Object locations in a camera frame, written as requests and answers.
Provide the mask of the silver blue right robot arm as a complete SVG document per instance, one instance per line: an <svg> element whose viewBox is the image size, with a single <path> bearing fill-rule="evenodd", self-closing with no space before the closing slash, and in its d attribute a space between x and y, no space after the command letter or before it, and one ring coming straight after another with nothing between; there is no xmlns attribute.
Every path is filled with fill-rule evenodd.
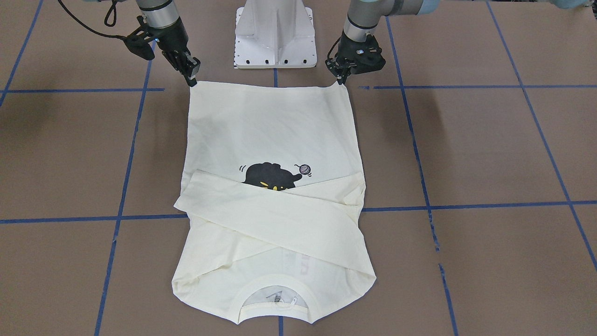
<svg viewBox="0 0 597 336"><path fill-rule="evenodd" d="M195 78L201 62L188 50L188 35L176 4L172 0L138 0L141 15L139 27L128 36L115 35L124 41L128 50L145 60L155 58L149 43L157 41L162 55L185 77L188 86L196 85Z"/></svg>

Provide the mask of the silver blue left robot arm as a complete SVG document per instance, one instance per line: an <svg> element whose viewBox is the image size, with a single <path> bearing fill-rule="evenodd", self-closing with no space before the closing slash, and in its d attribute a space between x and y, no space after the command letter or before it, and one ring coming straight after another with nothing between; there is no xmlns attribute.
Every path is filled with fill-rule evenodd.
<svg viewBox="0 0 597 336"><path fill-rule="evenodd" d="M348 37L388 33L373 89L594 89L596 20L583 0L359 0Z"/></svg>

